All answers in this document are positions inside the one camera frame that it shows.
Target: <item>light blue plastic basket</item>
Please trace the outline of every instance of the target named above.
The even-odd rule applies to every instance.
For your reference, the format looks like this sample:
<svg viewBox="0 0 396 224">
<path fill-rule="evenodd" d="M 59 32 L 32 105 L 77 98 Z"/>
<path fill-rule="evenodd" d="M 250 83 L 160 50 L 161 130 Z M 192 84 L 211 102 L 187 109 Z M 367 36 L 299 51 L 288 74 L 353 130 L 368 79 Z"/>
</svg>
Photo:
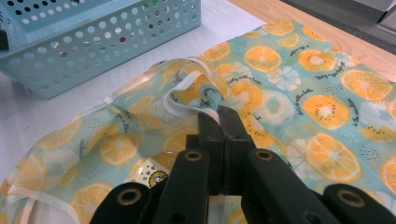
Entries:
<svg viewBox="0 0 396 224">
<path fill-rule="evenodd" d="M 200 23 L 200 0 L 2 0 L 0 70 L 49 99 Z"/>
</svg>

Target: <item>white surface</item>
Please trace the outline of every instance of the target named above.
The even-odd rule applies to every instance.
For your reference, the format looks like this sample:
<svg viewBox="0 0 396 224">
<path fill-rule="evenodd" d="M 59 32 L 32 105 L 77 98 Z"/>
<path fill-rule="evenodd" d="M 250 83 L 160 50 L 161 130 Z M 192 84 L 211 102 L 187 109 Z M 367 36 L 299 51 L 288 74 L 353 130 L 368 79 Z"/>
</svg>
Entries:
<svg viewBox="0 0 396 224">
<path fill-rule="evenodd" d="M 154 63 L 198 55 L 262 24 L 263 21 L 225 0 L 202 0 L 200 27 L 48 101 L 0 73 L 0 183 L 41 137 L 63 127 L 74 116 L 101 105 L 113 91 Z M 31 222 L 71 223 L 71 220 L 38 203 Z"/>
</svg>

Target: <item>citrus print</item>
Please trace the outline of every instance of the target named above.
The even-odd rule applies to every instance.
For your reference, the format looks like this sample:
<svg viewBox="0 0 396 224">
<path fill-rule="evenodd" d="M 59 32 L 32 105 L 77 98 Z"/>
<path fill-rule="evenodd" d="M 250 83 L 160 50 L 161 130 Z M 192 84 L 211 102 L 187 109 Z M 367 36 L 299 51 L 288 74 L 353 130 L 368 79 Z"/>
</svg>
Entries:
<svg viewBox="0 0 396 224">
<path fill-rule="evenodd" d="M 396 155 L 393 155 L 382 164 L 381 179 L 387 188 L 393 194 L 396 194 Z"/>
<path fill-rule="evenodd" d="M 47 167 L 40 156 L 32 153 L 17 166 L 14 185 L 29 190 L 44 189 L 47 182 Z"/>
<path fill-rule="evenodd" d="M 276 20 L 264 24 L 262 29 L 271 35 L 288 35 L 294 30 L 294 23 L 291 21 Z"/>
<path fill-rule="evenodd" d="M 233 212 L 233 214 L 228 218 L 227 224 L 248 224 L 242 208 L 238 208 Z"/>
<path fill-rule="evenodd" d="M 136 155 L 139 138 L 135 133 L 121 133 L 105 137 L 100 146 L 103 162 L 110 166 L 122 166 Z"/>
<path fill-rule="evenodd" d="M 116 121 L 111 123 L 110 125 L 106 124 L 104 126 L 99 127 L 92 135 L 91 139 L 88 142 L 87 150 L 90 152 L 93 147 L 105 136 L 118 134 L 120 132 L 119 125 Z"/>
<path fill-rule="evenodd" d="M 241 81 L 231 85 L 233 95 L 249 110 L 255 110 L 262 104 L 262 90 L 249 81 Z"/>
<path fill-rule="evenodd" d="M 63 147 L 74 138 L 80 126 L 81 120 L 77 119 L 64 128 L 47 134 L 35 144 L 35 147 L 44 151 Z"/>
<path fill-rule="evenodd" d="M 262 105 L 255 111 L 260 121 L 280 126 L 292 119 L 294 106 L 280 91 L 263 91 Z"/>
<path fill-rule="evenodd" d="M 306 26 L 303 27 L 303 32 L 304 32 L 304 34 L 306 34 L 311 39 L 314 39 L 314 40 L 317 40 L 317 41 L 321 41 L 321 42 L 326 41 L 325 38 L 323 38 L 320 35 L 316 34 L 315 32 L 313 32 L 311 29 L 309 29 Z"/>
<path fill-rule="evenodd" d="M 390 114 L 391 117 L 396 119 L 396 98 L 387 102 L 387 112 Z"/>
<path fill-rule="evenodd" d="M 310 165 L 306 163 L 305 159 L 305 139 L 299 138 L 293 140 L 289 146 L 286 147 L 288 151 L 288 161 L 293 167 L 293 171 L 302 179 L 322 179 L 321 175 L 312 169 Z"/>
<path fill-rule="evenodd" d="M 335 66 L 334 57 L 316 49 L 307 49 L 298 54 L 300 66 L 308 72 L 328 72 Z"/>
<path fill-rule="evenodd" d="M 76 191 L 70 205 L 78 214 L 79 223 L 90 223 L 96 209 L 112 189 L 113 186 L 106 182 L 95 182 Z"/>
<path fill-rule="evenodd" d="M 183 128 L 168 135 L 163 141 L 163 151 L 179 152 L 186 149 L 186 135 L 198 134 L 196 128 Z"/>
<path fill-rule="evenodd" d="M 316 124 L 325 129 L 337 129 L 349 121 L 347 105 L 332 95 L 314 95 L 306 99 L 303 110 Z"/>
<path fill-rule="evenodd" d="M 274 49 L 258 45 L 247 50 L 245 62 L 255 70 L 267 73 L 276 70 L 282 58 Z"/>
<path fill-rule="evenodd" d="M 308 164 L 323 178 L 351 183 L 361 177 L 361 165 L 355 154 L 327 133 L 317 133 L 305 148 Z"/>
<path fill-rule="evenodd" d="M 247 38 L 257 39 L 262 35 L 257 31 L 251 31 L 251 32 L 245 33 L 243 36 L 247 37 Z"/>
<path fill-rule="evenodd" d="M 369 125 L 359 131 L 373 142 L 393 142 L 396 140 L 396 132 L 386 126 Z"/>
<path fill-rule="evenodd" d="M 276 41 L 276 43 L 284 48 L 293 48 L 295 47 L 298 43 L 300 42 L 300 36 L 297 34 L 288 36 L 283 39 L 279 39 Z"/>
<path fill-rule="evenodd" d="M 300 75 L 291 67 L 279 67 L 267 74 L 268 81 L 275 84 L 282 91 L 294 91 L 301 85 Z"/>
<path fill-rule="evenodd" d="M 221 78 L 227 81 L 227 84 L 237 82 L 238 80 L 248 80 L 252 78 L 250 69 L 240 62 L 222 63 L 216 67 L 216 71 L 219 73 Z"/>
<path fill-rule="evenodd" d="M 231 54 L 231 47 L 227 42 L 217 44 L 215 47 L 205 51 L 202 56 L 210 62 L 217 62 L 227 58 Z"/>
<path fill-rule="evenodd" d="M 368 101 L 381 101 L 393 91 L 393 84 L 379 74 L 360 69 L 346 70 L 340 76 L 341 83 L 348 90 Z"/>
<path fill-rule="evenodd" d="M 142 99 L 135 102 L 131 105 L 128 109 L 129 113 L 133 114 L 136 118 L 140 120 L 140 128 L 145 129 L 146 127 L 143 126 L 143 123 L 148 125 L 150 128 L 163 128 L 163 123 L 152 115 L 151 105 L 155 96 L 146 96 Z"/>
</svg>

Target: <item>clamp jaw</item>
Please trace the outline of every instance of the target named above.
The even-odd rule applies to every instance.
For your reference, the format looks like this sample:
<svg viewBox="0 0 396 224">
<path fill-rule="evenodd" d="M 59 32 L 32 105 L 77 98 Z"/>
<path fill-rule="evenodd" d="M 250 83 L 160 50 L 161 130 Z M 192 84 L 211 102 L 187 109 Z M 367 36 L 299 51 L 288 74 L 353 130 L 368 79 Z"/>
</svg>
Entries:
<svg viewBox="0 0 396 224">
<path fill-rule="evenodd" d="M 248 223 L 396 223 L 395 216 L 360 189 L 336 184 L 323 195 L 308 189 L 274 152 L 257 149 L 238 114 L 219 108 L 220 125 L 198 115 L 167 179 L 149 189 L 114 188 L 91 224 L 207 223 L 211 195 L 240 195 Z"/>
</svg>

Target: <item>basket hole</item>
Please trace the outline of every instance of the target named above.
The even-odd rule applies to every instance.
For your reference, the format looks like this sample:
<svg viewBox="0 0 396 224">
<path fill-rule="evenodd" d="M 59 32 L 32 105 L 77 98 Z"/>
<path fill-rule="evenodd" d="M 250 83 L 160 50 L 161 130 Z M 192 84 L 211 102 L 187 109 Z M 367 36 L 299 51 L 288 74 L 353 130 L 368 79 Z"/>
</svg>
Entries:
<svg viewBox="0 0 396 224">
<path fill-rule="evenodd" d="M 96 36 L 96 37 L 94 37 L 93 38 L 93 42 L 95 43 L 95 44 L 99 44 L 100 43 L 100 37 L 99 36 Z"/>
<path fill-rule="evenodd" d="M 56 60 L 53 57 L 49 57 L 47 59 L 47 63 L 49 63 L 49 64 L 55 64 L 55 62 L 56 62 Z"/>
<path fill-rule="evenodd" d="M 94 28 L 93 26 L 90 26 L 90 27 L 87 28 L 87 31 L 88 31 L 90 34 L 93 34 L 93 33 L 95 33 L 95 28 Z"/>
<path fill-rule="evenodd" d="M 43 90 L 43 91 L 47 91 L 49 88 L 50 88 L 49 85 L 42 85 L 41 86 L 41 90 Z"/>
<path fill-rule="evenodd" d="M 131 30 L 132 29 L 132 24 L 131 23 L 126 23 L 125 24 L 125 29 L 127 29 L 127 30 Z"/>
<path fill-rule="evenodd" d="M 50 46 L 53 49 L 57 49 L 57 48 L 59 48 L 60 44 L 59 44 L 59 42 L 54 41 L 54 42 L 50 43 Z"/>
<path fill-rule="evenodd" d="M 33 53 L 24 53 L 23 54 L 23 57 L 25 58 L 25 59 L 27 59 L 27 60 L 32 60 L 34 57 L 35 57 L 35 55 L 33 54 Z"/>
<path fill-rule="evenodd" d="M 105 38 L 106 38 L 106 39 L 111 38 L 111 33 L 110 33 L 110 32 L 105 32 Z"/>
<path fill-rule="evenodd" d="M 105 28 L 106 28 L 106 22 L 105 22 L 105 21 L 100 21 L 100 22 L 99 22 L 99 27 L 100 27 L 101 29 L 105 29 Z"/>
<path fill-rule="evenodd" d="M 39 52 L 39 53 L 47 53 L 47 49 L 44 48 L 44 47 L 40 47 L 40 48 L 37 49 L 37 52 Z"/>
<path fill-rule="evenodd" d="M 66 51 L 62 51 L 59 53 L 59 56 L 61 56 L 61 58 L 65 58 L 67 57 L 67 52 Z"/>
<path fill-rule="evenodd" d="M 18 66 L 20 63 L 21 63 L 21 61 L 19 59 L 9 60 L 9 64 L 11 64 L 12 66 Z"/>
<path fill-rule="evenodd" d="M 70 44 L 72 42 L 72 37 L 70 36 L 65 36 L 64 37 L 64 43 L 65 44 Z"/>
<path fill-rule="evenodd" d="M 82 38 L 84 36 L 84 34 L 81 31 L 77 31 L 76 32 L 76 37 L 77 38 Z"/>
<path fill-rule="evenodd" d="M 44 68 L 44 64 L 43 64 L 43 63 L 36 63 L 36 64 L 35 64 L 35 68 L 36 68 L 37 70 L 42 70 L 42 69 Z"/>
<path fill-rule="evenodd" d="M 111 22 L 112 24 L 116 24 L 116 23 L 117 23 L 117 17 L 112 17 L 112 18 L 110 18 L 110 22 Z"/>
<path fill-rule="evenodd" d="M 126 19 L 128 18 L 128 13 L 122 12 L 122 13 L 121 13 L 121 18 L 122 18 L 123 20 L 126 20 Z"/>
<path fill-rule="evenodd" d="M 132 14 L 137 15 L 138 12 L 139 10 L 137 9 L 137 7 L 132 8 Z"/>
<path fill-rule="evenodd" d="M 144 11 L 147 11 L 147 10 L 149 9 L 149 5 L 143 4 L 142 9 L 143 9 Z"/>
<path fill-rule="evenodd" d="M 83 47 L 84 49 L 87 49 L 87 48 L 89 48 L 89 47 L 90 47 L 90 45 L 91 45 L 91 43 L 90 43 L 90 42 L 88 42 L 88 41 L 85 41 L 84 43 L 82 43 L 82 47 Z"/>
<path fill-rule="evenodd" d="M 121 29 L 120 27 L 117 27 L 116 30 L 114 30 L 114 32 L 115 32 L 117 35 L 120 35 L 121 32 L 122 32 L 122 29 Z"/>
<path fill-rule="evenodd" d="M 72 52 L 73 52 L 73 53 L 78 53 L 78 47 L 73 47 L 73 48 L 72 48 Z"/>
</svg>

